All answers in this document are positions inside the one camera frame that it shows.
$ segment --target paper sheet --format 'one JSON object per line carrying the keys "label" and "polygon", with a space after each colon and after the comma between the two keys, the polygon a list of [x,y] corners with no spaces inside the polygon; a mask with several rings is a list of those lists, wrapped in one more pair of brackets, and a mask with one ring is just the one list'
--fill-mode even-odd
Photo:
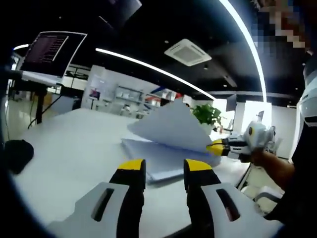
{"label": "paper sheet", "polygon": [[152,111],[128,129],[147,140],[188,151],[206,152],[211,139],[181,99]]}
{"label": "paper sheet", "polygon": [[142,158],[146,160],[149,182],[182,175],[185,159],[204,161],[211,166],[218,165],[221,159],[220,156],[209,153],[200,153],[149,141],[122,139],[122,144],[129,159]]}

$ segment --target desk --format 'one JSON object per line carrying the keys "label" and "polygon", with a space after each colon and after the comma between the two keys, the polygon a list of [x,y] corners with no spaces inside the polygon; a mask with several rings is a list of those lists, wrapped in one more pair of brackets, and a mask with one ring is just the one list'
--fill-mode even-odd
{"label": "desk", "polygon": [[[78,199],[110,180],[126,157],[121,146],[121,138],[130,134],[126,126],[136,120],[77,109],[45,120],[21,136],[33,145],[34,158],[14,180],[43,225],[64,220]],[[248,166],[224,157],[214,171],[222,182],[236,185]],[[148,185],[144,196],[141,238],[165,237],[191,223],[183,180]]]}

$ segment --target person's arm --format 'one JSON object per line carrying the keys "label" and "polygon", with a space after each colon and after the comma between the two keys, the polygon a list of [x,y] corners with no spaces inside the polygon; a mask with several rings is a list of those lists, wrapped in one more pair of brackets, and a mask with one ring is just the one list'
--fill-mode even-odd
{"label": "person's arm", "polygon": [[267,151],[256,151],[251,158],[255,166],[263,167],[271,179],[285,190],[295,173],[293,164],[285,162]]}

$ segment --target green plant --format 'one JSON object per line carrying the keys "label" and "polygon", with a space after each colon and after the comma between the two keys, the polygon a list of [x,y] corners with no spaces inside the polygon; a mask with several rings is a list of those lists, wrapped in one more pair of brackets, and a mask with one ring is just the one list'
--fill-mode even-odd
{"label": "green plant", "polygon": [[199,120],[200,124],[214,125],[217,122],[221,125],[221,111],[209,104],[196,106],[193,114]]}

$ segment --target potted plant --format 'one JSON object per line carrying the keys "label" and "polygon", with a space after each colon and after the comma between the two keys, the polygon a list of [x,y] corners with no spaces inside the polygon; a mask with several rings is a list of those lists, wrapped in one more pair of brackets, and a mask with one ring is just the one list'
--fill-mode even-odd
{"label": "potted plant", "polygon": [[198,119],[205,132],[210,135],[215,129],[215,123],[221,125],[221,111],[209,104],[196,106],[193,115]]}

